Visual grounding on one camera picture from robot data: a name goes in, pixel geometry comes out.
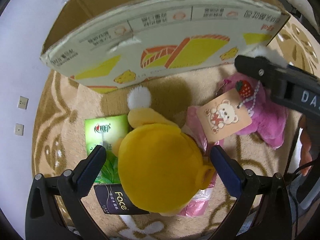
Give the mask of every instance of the fluffy rug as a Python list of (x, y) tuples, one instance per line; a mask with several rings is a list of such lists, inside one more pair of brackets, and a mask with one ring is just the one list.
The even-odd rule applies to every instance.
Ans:
[[(293, 17), (269, 44), (284, 55), (288, 62), (320, 76), (317, 55), (320, 45)], [(207, 68), (143, 83), (152, 94), (152, 108), (182, 126), (188, 106), (203, 105), (214, 97), (218, 81), (235, 71), (233, 65)], [(128, 113), (125, 88), (108, 94), (98, 94), (52, 71), (45, 84), (34, 126), (32, 142), (33, 175), (60, 175), (73, 169), (86, 158), (84, 120)], [(225, 139), (224, 149), (244, 168), (256, 174), (271, 176), (284, 172), (292, 138), (300, 114), (290, 111), (285, 128), (285, 142), (273, 150), (257, 136), (232, 135)], [(218, 178), (203, 216), (162, 217), (159, 214), (116, 216), (103, 213), (93, 190), (82, 199), (97, 224), (109, 237), (128, 239), (198, 239), (214, 231), (230, 211), (234, 199)], [(61, 212), (71, 224), (60, 198)]]

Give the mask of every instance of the black cable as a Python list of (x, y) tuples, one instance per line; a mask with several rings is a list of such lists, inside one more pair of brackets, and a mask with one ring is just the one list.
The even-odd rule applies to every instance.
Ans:
[(299, 130), (300, 130), (300, 127), (298, 126), (295, 133), (294, 133), (293, 139), (292, 139), (292, 144), (291, 144), (290, 151), (289, 151), (287, 165), (284, 170), (284, 176), (288, 173), (288, 169), (289, 169), (289, 166), (290, 166), (290, 163), (292, 160), (292, 156), (293, 156), (293, 153), (294, 153), (294, 150), (296, 148), (296, 144), (297, 144), (297, 141), (299, 138)]
[[(318, 163), (320, 162), (320, 157), (316, 158), (315, 160), (311, 161), (311, 162), (308, 162), (306, 164), (303, 164), (302, 166), (300, 166), (299, 168), (297, 168), (293, 174), (297, 174), (299, 171), (303, 170), (304, 168), (307, 168), (307, 167), (310, 167), (312, 165), (314, 165), (315, 163)], [(296, 211), (296, 227), (295, 227), (295, 233), (294, 233), (294, 238), (297, 237), (298, 235), (298, 218), (299, 218), (299, 214), (298, 214), (298, 202), (297, 200), (295, 199), (295, 197), (293, 197), (292, 195), (292, 192), (291, 192), (291, 183), (292, 183), (292, 180), (290, 181), (290, 184), (289, 184), (289, 188), (288, 188), (288, 193), (290, 195), (290, 197), (292, 198), (293, 202), (294, 202), (294, 206), (295, 206), (295, 211)]]

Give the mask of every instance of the green tissue pack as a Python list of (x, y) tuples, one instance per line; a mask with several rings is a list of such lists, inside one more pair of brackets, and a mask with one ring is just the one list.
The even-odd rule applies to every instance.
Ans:
[(118, 158), (112, 153), (112, 144), (119, 138), (124, 138), (129, 132), (126, 114), (84, 121), (85, 143), (87, 155), (96, 145), (102, 145), (107, 151), (107, 159), (95, 182), (104, 184), (120, 183), (118, 174)]

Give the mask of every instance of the flower pattern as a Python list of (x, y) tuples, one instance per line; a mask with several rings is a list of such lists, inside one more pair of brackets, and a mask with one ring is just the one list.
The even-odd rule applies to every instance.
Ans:
[(287, 23), (277, 34), (276, 41), (289, 64), (315, 74), (319, 63), (316, 52), (310, 40), (294, 23)]
[(139, 228), (133, 217), (130, 215), (120, 215), (122, 221), (127, 228), (118, 231), (121, 236), (132, 240), (157, 240), (152, 234), (161, 232), (164, 229), (164, 224), (161, 221), (154, 221), (146, 225), (143, 229)]

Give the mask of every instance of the yellow plush toy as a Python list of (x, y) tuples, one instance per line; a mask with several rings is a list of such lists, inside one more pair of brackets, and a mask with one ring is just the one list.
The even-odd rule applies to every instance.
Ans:
[(149, 108), (147, 88), (128, 97), (128, 121), (134, 128), (113, 145), (124, 191), (138, 208), (175, 215), (199, 189), (208, 187), (214, 168), (204, 163), (195, 141), (173, 122)]

